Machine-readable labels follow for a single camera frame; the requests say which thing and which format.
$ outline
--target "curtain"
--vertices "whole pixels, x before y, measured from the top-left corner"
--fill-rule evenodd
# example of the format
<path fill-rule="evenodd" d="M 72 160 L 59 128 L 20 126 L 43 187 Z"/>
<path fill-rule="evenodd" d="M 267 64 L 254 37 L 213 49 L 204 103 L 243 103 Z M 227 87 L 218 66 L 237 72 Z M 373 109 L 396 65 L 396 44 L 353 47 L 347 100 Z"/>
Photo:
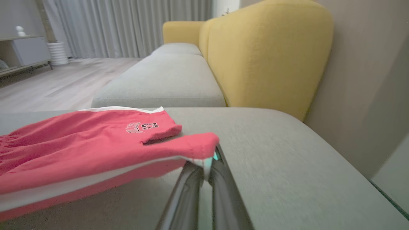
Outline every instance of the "curtain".
<path fill-rule="evenodd" d="M 65 31 L 63 29 L 63 24 L 61 22 L 61 18 L 58 14 L 57 6 L 55 5 L 54 0 L 43 0 L 43 4 L 55 38 L 57 39 L 57 41 L 64 42 L 65 54 L 68 57 L 72 56 L 67 37 L 65 36 Z"/>
<path fill-rule="evenodd" d="M 211 18 L 210 0 L 55 0 L 73 57 L 145 57 L 166 21 Z"/>

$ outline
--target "beige wall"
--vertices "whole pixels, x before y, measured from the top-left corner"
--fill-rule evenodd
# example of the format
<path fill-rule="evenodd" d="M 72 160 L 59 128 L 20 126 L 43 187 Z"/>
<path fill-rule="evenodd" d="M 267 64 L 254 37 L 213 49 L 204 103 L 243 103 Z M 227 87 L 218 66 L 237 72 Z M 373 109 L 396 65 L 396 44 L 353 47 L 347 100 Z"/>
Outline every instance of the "beige wall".
<path fill-rule="evenodd" d="M 26 34 L 45 36 L 34 0 L 1 0 L 0 22 L 0 38 L 16 37 L 15 27 L 18 25 Z"/>
<path fill-rule="evenodd" d="M 333 15 L 326 72 L 305 123 L 367 178 L 409 123 L 407 0 L 317 0 Z"/>
<path fill-rule="evenodd" d="M 240 0 L 240 8 L 252 5 L 256 2 L 260 2 L 261 0 Z"/>
<path fill-rule="evenodd" d="M 372 181 L 409 212 L 409 133 Z"/>

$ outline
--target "clothing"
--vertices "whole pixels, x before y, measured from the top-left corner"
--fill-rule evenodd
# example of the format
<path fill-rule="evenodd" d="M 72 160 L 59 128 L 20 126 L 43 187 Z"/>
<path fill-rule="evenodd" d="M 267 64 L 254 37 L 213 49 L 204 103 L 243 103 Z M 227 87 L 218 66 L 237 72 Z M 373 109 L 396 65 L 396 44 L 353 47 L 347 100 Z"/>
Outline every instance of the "clothing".
<path fill-rule="evenodd" d="M 81 199 L 134 179 L 159 177 L 186 160 L 208 165 L 213 133 L 179 134 L 163 108 L 81 110 L 0 137 L 0 221 Z"/>

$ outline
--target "sofa seat cushion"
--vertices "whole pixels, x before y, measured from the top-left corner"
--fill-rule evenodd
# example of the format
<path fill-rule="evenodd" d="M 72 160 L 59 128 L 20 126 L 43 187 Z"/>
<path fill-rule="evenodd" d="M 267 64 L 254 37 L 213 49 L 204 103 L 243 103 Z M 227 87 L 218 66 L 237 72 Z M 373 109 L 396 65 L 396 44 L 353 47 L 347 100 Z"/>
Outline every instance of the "sofa seat cushion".
<path fill-rule="evenodd" d="M 151 55 L 157 54 L 195 54 L 203 56 L 199 48 L 190 43 L 168 43 L 154 50 Z"/>
<path fill-rule="evenodd" d="M 202 56 L 150 55 L 102 88 L 93 107 L 220 107 L 223 94 Z"/>
<path fill-rule="evenodd" d="M 290 115 L 258 108 L 165 110 L 183 126 L 180 135 L 214 132 L 219 136 L 257 230 L 409 229 L 409 222 L 368 180 Z M 0 113 L 0 135 L 62 113 Z M 135 180 L 56 205 L 10 220 L 3 229 L 155 229 L 179 173 Z M 211 193 L 204 183 L 199 230 L 212 229 Z"/>

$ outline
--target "white stripe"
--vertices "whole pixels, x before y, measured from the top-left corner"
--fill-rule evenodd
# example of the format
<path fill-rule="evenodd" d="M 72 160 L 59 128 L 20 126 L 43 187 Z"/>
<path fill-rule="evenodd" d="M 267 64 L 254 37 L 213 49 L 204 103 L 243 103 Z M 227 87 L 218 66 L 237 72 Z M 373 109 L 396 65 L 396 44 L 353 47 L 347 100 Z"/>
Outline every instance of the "white stripe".
<path fill-rule="evenodd" d="M 100 107 L 100 108 L 86 108 L 86 109 L 81 109 L 78 111 L 91 111 L 91 112 L 101 112 L 101 111 L 107 111 L 107 110 L 136 110 L 139 112 L 144 112 L 144 113 L 158 113 L 165 111 L 163 107 L 159 107 L 155 109 L 154 111 L 149 111 L 145 109 L 140 109 L 140 108 L 131 108 L 131 107 L 122 107 L 122 106 L 107 106 L 107 107 Z"/>
<path fill-rule="evenodd" d="M 186 158 L 184 156 L 171 156 L 167 158 L 145 161 L 143 163 L 127 166 L 121 169 L 115 169 L 112 171 L 103 172 L 100 174 L 84 176 L 84 177 L 80 177 L 80 178 L 76 178 L 72 180 L 66 180 L 66 181 L 62 181 L 62 182 L 58 182 L 58 183 L 54 183 L 50 185 L 44 185 L 44 186 L 37 187 L 37 188 L 25 189 L 25 190 L 20 190 L 17 192 L 3 194 L 3 195 L 0 195 L 0 212 L 7 211 L 7 210 L 17 208 L 17 207 L 22 207 L 25 205 L 39 202 L 39 201 L 47 200 L 49 198 L 60 196 L 63 194 L 67 194 L 67 193 L 85 188 L 87 186 L 97 184 L 104 180 L 111 179 L 113 177 L 127 173 L 129 171 L 132 171 L 136 168 L 139 168 L 139 167 L 142 167 L 148 164 L 165 161 L 165 160 L 177 160 L 177 159 L 185 159 L 188 161 L 192 161 L 192 158 Z M 193 162 L 193 163 L 202 167 L 203 165 L 201 161 L 202 160 L 196 160 L 196 162 Z"/>

